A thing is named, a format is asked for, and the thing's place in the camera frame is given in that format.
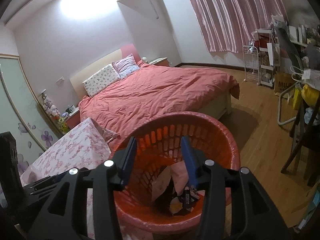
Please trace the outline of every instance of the pink striped curtain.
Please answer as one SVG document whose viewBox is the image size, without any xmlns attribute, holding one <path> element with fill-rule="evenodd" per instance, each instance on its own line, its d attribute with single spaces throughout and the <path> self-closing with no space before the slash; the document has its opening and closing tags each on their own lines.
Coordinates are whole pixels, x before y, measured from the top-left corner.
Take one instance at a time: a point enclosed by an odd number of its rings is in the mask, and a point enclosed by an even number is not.
<svg viewBox="0 0 320 240">
<path fill-rule="evenodd" d="M 251 32 L 286 12 L 282 0 L 190 0 L 208 51 L 239 53 Z"/>
</svg>

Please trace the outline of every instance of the headboard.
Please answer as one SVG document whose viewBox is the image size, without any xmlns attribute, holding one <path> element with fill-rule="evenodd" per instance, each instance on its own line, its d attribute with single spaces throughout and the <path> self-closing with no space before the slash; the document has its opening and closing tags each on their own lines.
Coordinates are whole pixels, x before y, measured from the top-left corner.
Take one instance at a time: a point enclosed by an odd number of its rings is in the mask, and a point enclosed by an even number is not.
<svg viewBox="0 0 320 240">
<path fill-rule="evenodd" d="M 136 62 L 139 62 L 141 60 L 135 46 L 133 44 L 129 44 L 104 56 L 101 59 L 98 59 L 96 62 L 93 62 L 92 64 L 90 64 L 89 66 L 85 67 L 83 70 L 79 71 L 77 74 L 72 76 L 70 78 L 70 82 L 74 90 L 76 91 L 79 99 L 82 100 L 82 98 L 87 95 L 87 91 L 85 91 L 82 85 L 83 81 L 91 77 L 94 73 L 98 72 L 106 65 L 109 65 L 113 61 L 119 61 L 127 57 L 131 53 L 134 55 L 134 59 Z"/>
</svg>

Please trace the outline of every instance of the metal bolt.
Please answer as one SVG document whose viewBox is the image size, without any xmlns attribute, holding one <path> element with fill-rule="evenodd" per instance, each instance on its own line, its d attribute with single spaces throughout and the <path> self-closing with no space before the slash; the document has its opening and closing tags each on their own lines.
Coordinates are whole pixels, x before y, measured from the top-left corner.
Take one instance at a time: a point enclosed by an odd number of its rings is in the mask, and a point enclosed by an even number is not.
<svg viewBox="0 0 320 240">
<path fill-rule="evenodd" d="M 71 175 L 76 175 L 76 174 L 78 173 L 78 169 L 77 169 L 77 168 L 73 168 L 73 169 L 71 169 L 71 170 L 69 171 L 69 173 L 70 173 Z"/>
<path fill-rule="evenodd" d="M 214 165 L 214 161 L 213 160 L 205 160 L 204 164 L 207 165 L 207 166 L 213 166 Z"/>
<path fill-rule="evenodd" d="M 114 164 L 114 162 L 112 160 L 107 160 L 104 162 L 103 165 L 105 165 L 106 167 L 111 167 Z"/>
<path fill-rule="evenodd" d="M 241 171 L 241 173 L 243 173 L 243 174 L 248 174 L 248 173 L 250 172 L 250 170 L 249 170 L 247 167 L 242 167 L 242 168 L 240 169 L 240 171 Z"/>
</svg>

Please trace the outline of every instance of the orange plastic basket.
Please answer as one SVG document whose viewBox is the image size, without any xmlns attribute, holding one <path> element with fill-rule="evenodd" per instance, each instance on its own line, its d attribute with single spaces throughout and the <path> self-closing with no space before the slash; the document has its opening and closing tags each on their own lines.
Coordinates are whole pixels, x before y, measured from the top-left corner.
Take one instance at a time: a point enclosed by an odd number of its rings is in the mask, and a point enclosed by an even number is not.
<svg viewBox="0 0 320 240">
<path fill-rule="evenodd" d="M 191 138 L 191 145 L 203 150 L 208 158 L 228 169 L 240 168 L 236 142 L 218 120 L 195 112 L 175 112 L 152 118 L 136 127 L 116 148 L 125 148 L 131 136 L 137 138 L 137 155 L 129 184 L 124 191 L 114 192 L 120 221 L 158 234 L 181 233 L 199 224 L 202 198 L 186 216 L 166 216 L 151 204 L 151 183 L 161 166 L 183 160 L 180 140 L 185 135 Z M 227 205 L 231 203 L 229 189 L 226 189 L 226 201 Z"/>
</svg>

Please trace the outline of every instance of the wire rack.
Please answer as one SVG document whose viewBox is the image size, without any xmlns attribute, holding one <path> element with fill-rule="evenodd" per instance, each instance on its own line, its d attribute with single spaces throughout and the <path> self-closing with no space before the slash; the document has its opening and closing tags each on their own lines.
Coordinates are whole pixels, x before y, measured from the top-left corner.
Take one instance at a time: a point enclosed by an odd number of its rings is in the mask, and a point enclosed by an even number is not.
<svg viewBox="0 0 320 240">
<path fill-rule="evenodd" d="M 244 81 L 253 79 L 257 81 L 257 85 L 261 84 L 261 67 L 259 59 L 259 51 L 254 46 L 242 46 L 244 60 Z"/>
</svg>

